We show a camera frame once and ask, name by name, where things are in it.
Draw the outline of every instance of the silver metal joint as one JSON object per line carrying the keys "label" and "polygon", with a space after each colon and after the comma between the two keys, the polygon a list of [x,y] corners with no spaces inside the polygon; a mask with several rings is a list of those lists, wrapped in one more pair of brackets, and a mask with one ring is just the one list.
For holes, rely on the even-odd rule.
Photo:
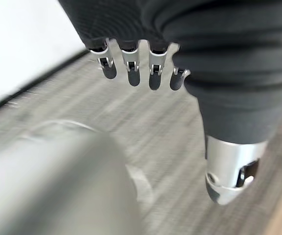
{"label": "silver metal joint", "polygon": [[178,75],[179,68],[174,66],[174,75]]}
{"label": "silver metal joint", "polygon": [[131,71],[131,66],[129,63],[134,63],[134,71],[138,71],[140,67],[140,56],[139,56],[139,47],[134,51],[125,51],[121,50],[122,58],[125,66],[127,67],[127,71]]}
{"label": "silver metal joint", "polygon": [[236,144],[207,137],[206,188],[214,202],[230,203],[253,182],[267,144]]}
{"label": "silver metal joint", "polygon": [[156,54],[150,50],[149,66],[150,66],[151,75],[154,74],[154,65],[159,66],[158,75],[161,75],[162,70],[164,69],[164,66],[165,66],[166,57],[167,57],[167,51],[163,54]]}
{"label": "silver metal joint", "polygon": [[93,50],[90,51],[102,68],[104,68],[105,65],[107,65],[110,68],[112,67],[113,58],[108,44],[107,44],[107,48],[104,51],[100,51],[100,52],[96,52]]}

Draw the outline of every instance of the blurry gray object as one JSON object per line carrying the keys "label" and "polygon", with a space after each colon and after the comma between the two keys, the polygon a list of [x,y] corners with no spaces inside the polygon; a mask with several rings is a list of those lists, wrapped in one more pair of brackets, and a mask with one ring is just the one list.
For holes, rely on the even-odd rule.
{"label": "blurry gray object", "polygon": [[82,124],[46,122],[0,152],[0,235],[139,235],[123,152]]}

